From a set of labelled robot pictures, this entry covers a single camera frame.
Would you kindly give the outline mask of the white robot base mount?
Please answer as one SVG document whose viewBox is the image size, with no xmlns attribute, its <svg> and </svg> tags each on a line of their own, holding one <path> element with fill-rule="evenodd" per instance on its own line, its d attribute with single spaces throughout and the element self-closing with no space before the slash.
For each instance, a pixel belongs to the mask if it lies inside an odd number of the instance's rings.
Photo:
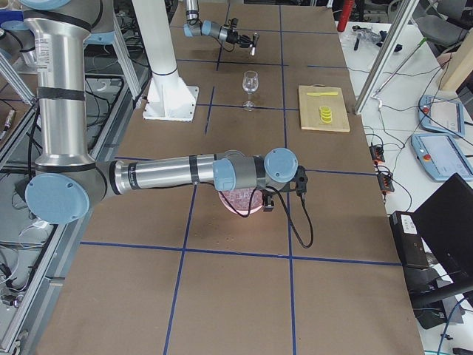
<svg viewBox="0 0 473 355">
<path fill-rule="evenodd" d="M 180 77 L 164 1 L 132 2 L 152 71 L 143 117 L 147 120 L 191 122 L 198 87 Z"/>
</svg>

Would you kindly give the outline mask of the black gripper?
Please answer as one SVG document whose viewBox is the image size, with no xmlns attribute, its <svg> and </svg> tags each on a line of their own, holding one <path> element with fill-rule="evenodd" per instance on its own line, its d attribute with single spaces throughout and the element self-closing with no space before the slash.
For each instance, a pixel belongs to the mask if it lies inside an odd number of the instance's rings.
<svg viewBox="0 0 473 355">
<path fill-rule="evenodd" d="M 262 209 L 264 212 L 272 212 L 274 210 L 274 195 L 274 192 L 268 191 L 266 189 L 262 190 Z"/>
<path fill-rule="evenodd" d="M 228 32 L 225 41 L 229 44 L 237 44 L 241 48 L 252 48 L 253 43 L 251 41 L 254 41 L 255 38 L 256 38 L 255 33 L 253 33 L 252 35 L 246 35 L 246 34 L 240 35 L 239 33 L 232 34 Z"/>
</svg>

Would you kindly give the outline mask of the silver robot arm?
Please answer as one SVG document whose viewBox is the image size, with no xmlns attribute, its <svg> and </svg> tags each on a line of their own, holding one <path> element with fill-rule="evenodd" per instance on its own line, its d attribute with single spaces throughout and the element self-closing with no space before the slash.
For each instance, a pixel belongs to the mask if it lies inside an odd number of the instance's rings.
<svg viewBox="0 0 473 355">
<path fill-rule="evenodd" d="M 226 24 L 218 24 L 209 20 L 202 21 L 198 0 L 187 0 L 184 3 L 186 6 L 186 23 L 183 25 L 185 36 L 208 36 L 215 39 L 221 48 L 224 47 L 224 43 L 229 43 L 233 46 L 238 45 L 240 48 L 250 49 L 251 55 L 254 55 L 260 35 L 258 33 L 253 33 L 251 37 L 240 35 L 237 31 L 238 18 L 231 18 Z"/>
<path fill-rule="evenodd" d="M 113 14 L 105 1 L 24 1 L 33 32 L 43 150 L 25 189 L 29 210 L 51 224 L 81 219 L 102 200 L 142 189 L 210 183 L 217 191 L 251 188 L 279 192 L 301 171 L 295 154 L 238 151 L 124 163 L 99 163 L 86 139 L 84 45 Z"/>
</svg>

